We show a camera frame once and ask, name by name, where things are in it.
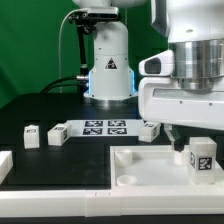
small white box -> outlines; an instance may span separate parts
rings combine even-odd
[[[190,138],[189,177],[195,184],[215,183],[217,144],[209,137]]]
[[[62,146],[71,137],[72,125],[57,124],[50,131],[48,131],[48,144],[55,146]]]
[[[147,121],[139,129],[139,141],[152,142],[160,134],[161,123]]]
[[[30,125],[24,129],[24,147],[25,149],[39,148],[39,126]]]

black tabletop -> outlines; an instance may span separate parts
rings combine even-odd
[[[137,105],[104,109],[84,104],[77,94],[21,95],[0,110],[0,151],[12,150],[14,167],[0,185],[1,191],[110,189],[110,146],[145,145],[137,136],[72,137],[62,147],[48,146],[47,132],[67,120],[141,119]],[[40,128],[40,148],[25,150],[24,127]],[[180,128],[184,136],[208,134],[223,142],[223,133]],[[152,144],[170,144],[161,130]],[[220,146],[219,160],[222,163]],[[221,223],[222,215],[123,216],[0,219],[0,223]]]

warning label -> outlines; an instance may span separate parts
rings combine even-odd
[[[117,69],[113,58],[111,58],[110,61],[107,63],[106,69]]]

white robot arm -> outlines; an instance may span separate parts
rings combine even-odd
[[[111,7],[133,7],[146,0],[73,0],[80,8],[106,11]],[[122,106],[135,102],[134,73],[128,63],[128,30],[121,22],[95,25],[94,67],[89,72],[88,103],[99,106]]]
[[[152,0],[169,50],[140,63],[145,120],[224,130],[224,1]]]
[[[94,6],[101,6],[101,7],[116,6],[121,8],[129,8],[142,5],[146,2],[146,0],[72,0],[72,1],[80,8],[94,7]]]

green screen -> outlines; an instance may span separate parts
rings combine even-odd
[[[20,94],[38,93],[59,78],[58,37],[62,20],[77,7],[72,0],[0,0],[0,107]],[[129,30],[129,62],[138,63],[164,51],[166,39],[150,27],[150,5],[121,10]],[[89,68],[92,36],[85,37]],[[79,47],[75,25],[66,22],[62,36],[62,77],[78,75]],[[75,92],[73,87],[63,92]]]

